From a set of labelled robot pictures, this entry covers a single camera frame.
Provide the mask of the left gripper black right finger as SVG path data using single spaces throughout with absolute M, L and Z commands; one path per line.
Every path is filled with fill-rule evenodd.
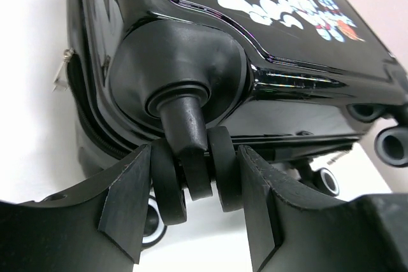
M 242 199 L 254 271 L 406 271 L 407 195 L 350 202 L 322 194 L 241 146 Z

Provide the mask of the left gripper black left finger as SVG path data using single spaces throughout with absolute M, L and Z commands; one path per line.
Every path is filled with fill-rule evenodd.
M 150 147 L 40 202 L 1 203 L 2 271 L 132 271 L 140 261 Z

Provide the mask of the black space-print kids suitcase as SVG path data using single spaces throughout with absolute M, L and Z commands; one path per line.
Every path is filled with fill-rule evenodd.
M 348 0 L 67 0 L 62 75 L 92 176 L 152 145 L 143 248 L 186 221 L 185 191 L 239 210 L 233 151 L 310 173 L 314 157 L 374 142 L 407 166 L 407 75 Z

